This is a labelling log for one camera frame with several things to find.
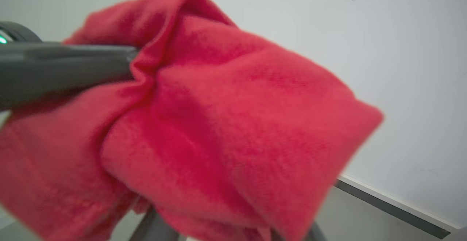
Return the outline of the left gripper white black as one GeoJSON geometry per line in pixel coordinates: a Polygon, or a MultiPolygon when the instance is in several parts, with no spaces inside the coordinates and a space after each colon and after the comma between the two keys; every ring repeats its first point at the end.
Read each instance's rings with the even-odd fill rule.
{"type": "Polygon", "coordinates": [[[128,46],[42,43],[29,28],[0,22],[0,108],[28,105],[103,83],[132,79],[128,46]]]}

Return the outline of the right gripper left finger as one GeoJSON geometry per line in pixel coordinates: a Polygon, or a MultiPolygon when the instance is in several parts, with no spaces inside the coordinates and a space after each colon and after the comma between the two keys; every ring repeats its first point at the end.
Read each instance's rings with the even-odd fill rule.
{"type": "Polygon", "coordinates": [[[138,224],[131,241],[179,241],[180,234],[169,226],[164,219],[155,211],[149,208],[138,224]]]}

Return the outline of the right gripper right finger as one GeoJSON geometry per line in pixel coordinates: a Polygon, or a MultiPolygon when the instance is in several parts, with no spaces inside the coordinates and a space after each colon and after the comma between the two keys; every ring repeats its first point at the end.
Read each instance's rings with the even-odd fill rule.
{"type": "Polygon", "coordinates": [[[319,225],[317,223],[313,223],[306,235],[306,241],[327,241],[327,239],[319,225]]]}

